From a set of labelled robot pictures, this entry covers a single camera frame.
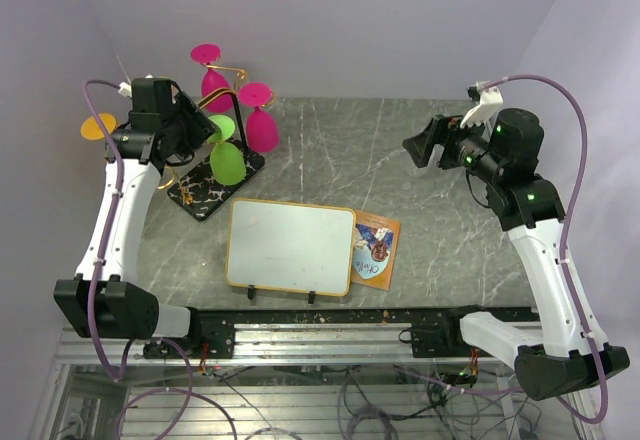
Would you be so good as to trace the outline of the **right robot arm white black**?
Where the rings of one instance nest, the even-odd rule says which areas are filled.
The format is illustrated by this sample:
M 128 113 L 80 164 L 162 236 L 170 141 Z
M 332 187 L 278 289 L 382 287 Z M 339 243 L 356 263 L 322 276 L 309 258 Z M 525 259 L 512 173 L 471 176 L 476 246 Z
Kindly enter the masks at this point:
M 485 184 L 487 205 L 524 266 L 541 323 L 526 332 L 475 307 L 442 329 L 442 347 L 459 356 L 474 346 L 501 360 L 534 400 L 592 388 L 630 365 L 626 349 L 611 345 L 598 325 L 561 247 L 567 215 L 555 186 L 536 172 L 543 139 L 536 115 L 507 108 L 490 133 L 464 125 L 460 115 L 438 115 L 402 142 L 416 167 L 426 167 L 441 147 L 440 169 L 462 168 Z

